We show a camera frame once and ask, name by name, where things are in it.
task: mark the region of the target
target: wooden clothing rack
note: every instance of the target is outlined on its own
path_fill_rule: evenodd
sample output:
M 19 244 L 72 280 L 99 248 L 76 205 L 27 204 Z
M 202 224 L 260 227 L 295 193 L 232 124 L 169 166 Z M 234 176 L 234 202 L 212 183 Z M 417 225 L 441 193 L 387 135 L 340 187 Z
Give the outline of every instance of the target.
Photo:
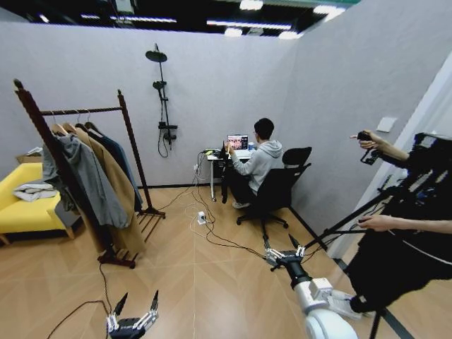
M 103 227 L 102 225 L 99 224 L 95 216 L 93 207 L 91 206 L 88 200 L 88 197 L 85 195 L 84 190 L 78 183 L 75 174 L 73 173 L 69 163 L 64 157 L 63 149 L 60 143 L 58 143 L 58 141 L 55 139 L 44 119 L 44 116 L 48 115 L 55 116 L 55 115 L 85 114 L 98 112 L 115 112 L 115 111 L 122 112 L 124 123 L 127 129 L 127 134 L 129 135 L 130 144 L 132 146 L 133 156 L 135 157 L 138 173 L 140 174 L 141 184 L 144 189 L 146 203 L 148 204 L 148 207 L 145 210 L 141 210 L 138 212 L 138 217 L 142 216 L 140 220 L 138 219 L 138 222 L 139 224 L 141 224 L 145 220 L 146 215 L 151 215 L 150 220 L 152 220 L 154 217 L 157 218 L 148 236 L 145 238 L 145 240 L 147 240 L 149 238 L 150 233 L 154 230 L 155 226 L 160 221 L 160 219 L 165 219 L 165 213 L 156 210 L 150 201 L 148 185 L 146 184 L 143 166 L 141 164 L 140 159 L 140 153 L 136 145 L 135 136 L 133 135 L 133 129 L 129 118 L 129 112 L 127 111 L 126 101 L 121 91 L 118 90 L 118 100 L 119 100 L 118 107 L 41 111 L 39 107 L 36 105 L 36 102 L 33 99 L 31 93 L 23 87 L 22 83 L 19 80 L 14 79 L 14 85 L 17 87 L 16 94 L 19 97 L 19 100 L 22 102 L 25 111 L 28 113 L 28 116 L 32 120 L 39 134 L 41 135 L 44 144 L 47 146 L 50 153 L 52 154 L 52 157 L 55 160 L 62 182 L 65 183 L 65 185 L 67 185 L 69 191 L 71 192 L 71 195 L 76 200 L 77 205 L 86 214 L 87 219 L 89 220 L 90 224 L 94 229 L 95 236 L 97 237 L 99 243 L 101 243 L 103 249 L 105 250 L 102 253 L 102 255 L 100 255 L 97 258 L 98 261 L 100 263 L 112 263 L 114 265 L 135 268 L 136 265 L 135 259 L 137 254 L 135 254 L 135 256 L 131 260 L 128 260 L 127 259 L 127 255 L 129 253 L 128 251 L 125 254 L 120 254 L 119 251 L 115 251 L 113 247 L 112 235 L 110 234 L 107 227 Z M 144 228 L 141 230 L 142 233 L 148 226 L 150 220 L 148 220 Z

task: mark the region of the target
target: laptop screen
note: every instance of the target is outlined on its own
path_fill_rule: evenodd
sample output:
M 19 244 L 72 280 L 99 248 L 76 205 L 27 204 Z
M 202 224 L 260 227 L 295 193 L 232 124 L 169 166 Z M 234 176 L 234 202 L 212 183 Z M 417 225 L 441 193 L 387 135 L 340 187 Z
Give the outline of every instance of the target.
M 248 149 L 248 136 L 245 135 L 227 136 L 227 142 L 230 143 L 235 150 Z

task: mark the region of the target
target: white cloth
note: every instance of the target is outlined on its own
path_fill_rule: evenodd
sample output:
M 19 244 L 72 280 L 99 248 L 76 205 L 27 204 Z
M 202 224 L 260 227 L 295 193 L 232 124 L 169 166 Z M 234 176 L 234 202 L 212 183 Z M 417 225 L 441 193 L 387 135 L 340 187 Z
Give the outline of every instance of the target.
M 50 184 L 24 184 L 15 188 L 13 194 L 18 198 L 31 202 L 41 198 L 56 196 L 57 190 Z

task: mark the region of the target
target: camel coat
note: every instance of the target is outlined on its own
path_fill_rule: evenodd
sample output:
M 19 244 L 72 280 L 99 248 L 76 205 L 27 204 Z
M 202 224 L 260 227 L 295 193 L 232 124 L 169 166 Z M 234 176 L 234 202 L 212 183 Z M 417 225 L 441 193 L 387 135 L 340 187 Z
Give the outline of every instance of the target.
M 141 236 L 141 232 L 138 226 L 138 221 L 135 215 L 134 203 L 135 203 L 135 191 L 130 183 L 129 179 L 120 168 L 113 156 L 105 149 L 103 145 L 98 143 L 93 138 L 84 132 L 80 128 L 76 128 L 77 137 L 88 147 L 93 149 L 96 158 L 99 160 L 110 184 L 116 193 L 119 202 L 123 209 L 126 211 L 129 226 L 124 229 L 118 229 L 115 227 L 109 227 L 110 233 L 113 237 L 113 244 L 118 249 L 128 249 L 131 253 L 138 253 L 144 250 L 145 244 Z M 87 228 L 93 235 L 92 227 L 88 222 L 86 216 L 81 213 L 83 221 Z M 100 243 L 93 236 L 95 246 L 98 251 L 102 251 Z

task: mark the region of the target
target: human hand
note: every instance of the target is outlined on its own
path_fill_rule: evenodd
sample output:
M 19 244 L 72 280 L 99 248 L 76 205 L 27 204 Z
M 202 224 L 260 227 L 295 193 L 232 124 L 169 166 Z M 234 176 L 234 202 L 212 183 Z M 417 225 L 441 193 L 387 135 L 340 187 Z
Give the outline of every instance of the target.
M 380 138 L 379 136 L 377 136 L 374 132 L 370 131 L 369 129 L 365 129 L 364 132 L 369 134 L 371 140 L 367 140 L 367 141 L 366 140 L 358 140 L 359 146 L 361 146 L 361 148 L 368 150 L 371 148 L 380 149 L 383 147 L 383 145 L 386 142 L 383 138 Z M 353 135 L 350 138 L 356 139 L 357 137 L 358 137 L 358 135 Z
M 393 230 L 397 228 L 396 218 L 389 215 L 365 215 L 358 221 L 358 226 L 365 229 L 372 229 L 377 232 Z
M 226 153 L 228 153 L 230 155 L 234 154 L 234 148 L 232 147 L 231 143 L 228 143 L 228 142 L 225 143 L 225 150 L 226 150 Z

